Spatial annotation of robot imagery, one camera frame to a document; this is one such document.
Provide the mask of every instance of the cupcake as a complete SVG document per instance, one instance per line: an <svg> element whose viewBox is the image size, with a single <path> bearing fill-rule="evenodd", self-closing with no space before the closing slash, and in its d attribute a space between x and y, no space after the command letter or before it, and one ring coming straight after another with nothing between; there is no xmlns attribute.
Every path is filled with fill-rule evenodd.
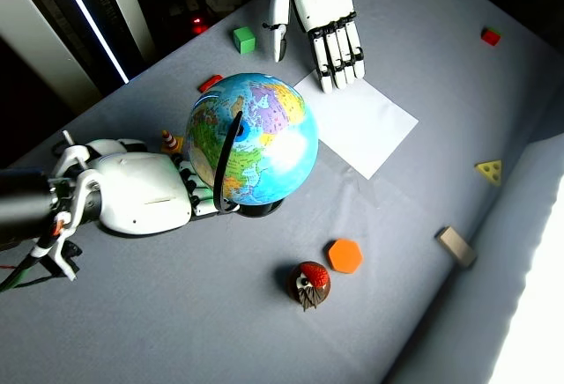
<svg viewBox="0 0 564 384"><path fill-rule="evenodd" d="M290 272L287 280L290 297L301 303L303 310L317 308L329 295L329 272L317 262L302 262Z"/></svg>

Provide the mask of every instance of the map on globe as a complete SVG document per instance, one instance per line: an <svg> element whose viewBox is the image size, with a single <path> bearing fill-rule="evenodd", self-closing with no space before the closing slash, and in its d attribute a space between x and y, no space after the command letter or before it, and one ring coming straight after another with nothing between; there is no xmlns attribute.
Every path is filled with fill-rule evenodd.
<svg viewBox="0 0 564 384"><path fill-rule="evenodd" d="M204 93L187 127L189 158L211 188L226 133L242 111L223 182L224 197L247 205L273 203L306 180L317 156L317 127L303 98L277 78L244 73Z"/></svg>

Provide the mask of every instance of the green cube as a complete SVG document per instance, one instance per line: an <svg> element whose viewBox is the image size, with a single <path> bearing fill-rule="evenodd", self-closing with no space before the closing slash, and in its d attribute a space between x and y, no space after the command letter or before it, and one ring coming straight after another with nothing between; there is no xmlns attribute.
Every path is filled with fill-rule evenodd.
<svg viewBox="0 0 564 384"><path fill-rule="evenodd" d="M249 27L241 27L233 32L235 47L241 54L247 54L255 50L255 35Z"/></svg>

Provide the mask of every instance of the orange hexagon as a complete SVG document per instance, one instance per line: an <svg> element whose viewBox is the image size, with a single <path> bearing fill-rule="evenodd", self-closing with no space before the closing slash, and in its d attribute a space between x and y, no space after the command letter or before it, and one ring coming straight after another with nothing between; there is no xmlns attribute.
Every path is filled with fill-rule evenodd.
<svg viewBox="0 0 564 384"><path fill-rule="evenodd" d="M331 267L338 272L352 274L362 263L362 252L356 241L335 240L327 253Z"/></svg>

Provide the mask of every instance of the toy traffic cone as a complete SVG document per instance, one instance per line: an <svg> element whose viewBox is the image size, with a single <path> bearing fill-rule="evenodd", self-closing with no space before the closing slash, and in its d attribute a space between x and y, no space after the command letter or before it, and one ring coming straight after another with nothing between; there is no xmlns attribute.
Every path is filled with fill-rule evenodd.
<svg viewBox="0 0 564 384"><path fill-rule="evenodd" d="M163 152L175 153L182 150L182 137L175 137L170 134L168 130L162 130L162 147L160 148Z"/></svg>

